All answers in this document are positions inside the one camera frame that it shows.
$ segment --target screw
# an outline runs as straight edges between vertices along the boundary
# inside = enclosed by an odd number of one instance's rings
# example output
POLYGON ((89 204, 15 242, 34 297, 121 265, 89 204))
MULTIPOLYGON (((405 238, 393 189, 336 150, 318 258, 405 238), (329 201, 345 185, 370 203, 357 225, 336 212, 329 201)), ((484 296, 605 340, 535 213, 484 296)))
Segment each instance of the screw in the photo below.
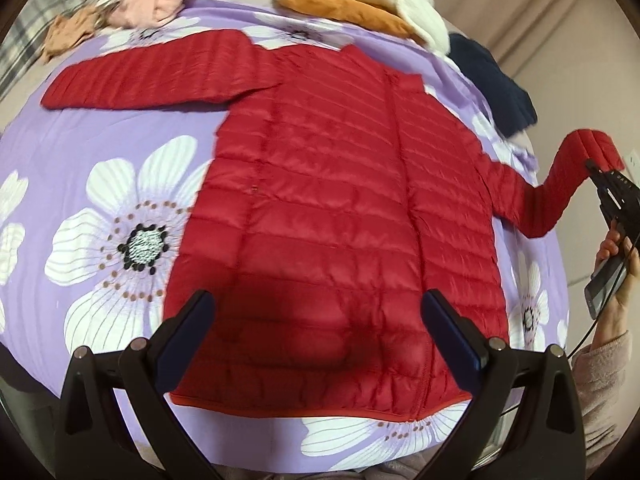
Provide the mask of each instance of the screw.
POLYGON ((74 350, 74 357, 76 359, 82 359, 86 355, 87 351, 88 348, 86 346, 79 346, 74 350))
POLYGON ((146 339, 143 337, 138 337, 135 338, 132 342, 131 342, 131 349, 135 350, 135 351, 139 351, 142 350, 144 347, 146 347, 146 339))
POLYGON ((493 348, 494 350, 497 350, 498 352, 501 352, 502 350, 507 348, 507 343, 505 343, 499 337, 492 337, 491 339, 489 339, 489 346, 491 348, 493 348))
POLYGON ((549 351, 556 357, 562 357, 564 355, 564 350, 562 350, 562 347, 559 347, 558 345, 551 345, 549 347, 549 351))

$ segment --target plaid fabric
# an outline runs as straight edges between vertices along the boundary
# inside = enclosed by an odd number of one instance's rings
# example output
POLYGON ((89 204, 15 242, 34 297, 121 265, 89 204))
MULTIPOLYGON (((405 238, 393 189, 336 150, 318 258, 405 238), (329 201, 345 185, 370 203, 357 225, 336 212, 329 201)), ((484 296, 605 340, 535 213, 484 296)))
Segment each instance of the plaid fabric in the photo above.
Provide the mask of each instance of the plaid fabric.
POLYGON ((72 15, 83 0, 29 0, 0 45, 0 99, 40 56, 53 19, 72 15))

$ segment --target jacket sleeve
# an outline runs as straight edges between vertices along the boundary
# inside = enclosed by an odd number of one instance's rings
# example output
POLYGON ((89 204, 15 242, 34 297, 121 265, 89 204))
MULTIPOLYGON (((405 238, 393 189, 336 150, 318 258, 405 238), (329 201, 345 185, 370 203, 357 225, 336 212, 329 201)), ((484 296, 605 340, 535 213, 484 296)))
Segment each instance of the jacket sleeve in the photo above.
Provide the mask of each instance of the jacket sleeve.
POLYGON ((69 66, 49 86, 42 105, 125 110, 221 104, 279 82, 272 51, 239 30, 211 30, 69 66))
POLYGON ((569 200, 588 178, 585 161, 592 158, 602 171, 624 164, 611 138, 595 130, 576 130, 565 137, 544 184, 534 187, 517 171, 492 161, 478 138, 466 132, 463 142, 491 197, 494 214, 511 221, 527 238, 546 235, 556 225, 569 200))
POLYGON ((604 462, 620 439, 611 413, 625 382, 630 356, 631 334, 627 332, 593 352, 586 347, 573 359, 584 423, 587 477, 604 462))

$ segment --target jacket cuff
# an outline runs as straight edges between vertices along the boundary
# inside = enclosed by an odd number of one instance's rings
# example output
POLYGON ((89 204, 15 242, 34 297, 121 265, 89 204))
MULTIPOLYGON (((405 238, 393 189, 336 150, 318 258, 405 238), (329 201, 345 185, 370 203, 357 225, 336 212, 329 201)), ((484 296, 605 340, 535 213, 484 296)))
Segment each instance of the jacket cuff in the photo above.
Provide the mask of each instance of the jacket cuff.
POLYGON ((631 332, 591 351, 581 349, 572 359, 574 379, 578 384, 593 383, 620 373, 631 359, 631 332))

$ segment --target human hand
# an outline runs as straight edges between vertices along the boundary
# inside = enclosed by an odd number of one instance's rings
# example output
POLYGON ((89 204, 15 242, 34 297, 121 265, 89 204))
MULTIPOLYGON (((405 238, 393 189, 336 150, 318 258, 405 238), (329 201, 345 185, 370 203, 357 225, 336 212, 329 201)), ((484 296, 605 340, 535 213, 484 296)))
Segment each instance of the human hand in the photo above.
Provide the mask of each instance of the human hand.
MULTIPOLYGON (((617 227, 618 223, 614 220, 611 223, 611 229, 607 233, 607 236, 600 244, 600 250, 596 254, 595 269, 597 269, 604 260, 611 256, 615 256, 620 252, 619 245, 622 235, 618 231, 617 227)), ((627 274, 625 281, 612 298, 612 301, 615 300, 618 306, 622 307, 627 307, 629 305, 632 291, 636 283, 640 281, 640 256, 638 255, 638 248, 634 248, 633 253, 629 256, 631 247, 632 242, 628 237, 626 237, 622 243, 622 248, 624 249, 625 256, 628 259, 627 274)))
MULTIPOLYGON (((620 244, 622 235, 618 231, 617 226, 618 224, 614 220, 611 223, 611 229, 607 233, 607 236, 600 244, 600 250, 598 250, 596 254, 596 269, 604 260, 620 252, 618 245, 620 244)), ((625 251, 625 256, 628 258, 626 278, 598 316, 596 332, 593 335, 593 342, 591 343, 592 351, 614 341, 626 333, 627 313, 628 306, 631 302, 632 291, 636 283, 640 281, 640 256, 638 255, 638 248, 634 248, 631 253, 632 245, 628 237, 622 242, 622 248, 625 251)))

